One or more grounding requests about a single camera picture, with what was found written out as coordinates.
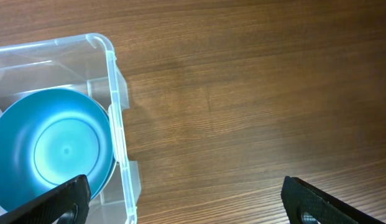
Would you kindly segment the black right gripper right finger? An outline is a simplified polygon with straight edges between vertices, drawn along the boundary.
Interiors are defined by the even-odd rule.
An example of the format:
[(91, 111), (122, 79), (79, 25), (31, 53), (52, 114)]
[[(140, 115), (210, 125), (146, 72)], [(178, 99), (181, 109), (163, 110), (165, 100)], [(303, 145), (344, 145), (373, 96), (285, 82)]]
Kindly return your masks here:
[(384, 224), (298, 177), (284, 178), (281, 199), (289, 222), (294, 224)]

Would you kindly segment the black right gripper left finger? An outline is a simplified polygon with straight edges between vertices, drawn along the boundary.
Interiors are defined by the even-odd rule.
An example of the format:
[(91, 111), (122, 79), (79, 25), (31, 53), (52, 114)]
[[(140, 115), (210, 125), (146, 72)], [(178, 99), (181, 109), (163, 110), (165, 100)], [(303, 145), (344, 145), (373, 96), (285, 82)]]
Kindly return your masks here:
[(86, 222), (91, 191), (85, 175), (78, 175), (32, 201), (0, 216), (0, 224)]

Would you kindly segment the dark blue plastic plate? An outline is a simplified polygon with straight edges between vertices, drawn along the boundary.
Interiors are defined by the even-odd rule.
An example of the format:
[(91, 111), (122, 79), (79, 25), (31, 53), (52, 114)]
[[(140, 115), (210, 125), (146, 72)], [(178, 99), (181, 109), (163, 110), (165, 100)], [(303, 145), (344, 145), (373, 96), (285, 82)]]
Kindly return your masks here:
[(82, 93), (39, 91), (0, 117), (0, 207), (7, 212), (81, 174), (95, 197), (114, 165), (109, 116)]

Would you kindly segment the clear plastic storage bin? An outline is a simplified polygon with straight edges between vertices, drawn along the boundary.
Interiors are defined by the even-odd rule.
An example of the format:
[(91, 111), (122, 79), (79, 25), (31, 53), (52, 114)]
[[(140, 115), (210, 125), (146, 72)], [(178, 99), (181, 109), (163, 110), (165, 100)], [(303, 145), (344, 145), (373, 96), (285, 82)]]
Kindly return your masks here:
[(112, 43), (90, 33), (0, 47), (0, 117), (33, 93), (67, 89), (82, 93), (109, 116), (115, 165), (104, 188), (90, 200), (88, 223), (136, 223), (139, 168), (127, 156), (122, 111), (127, 84)]

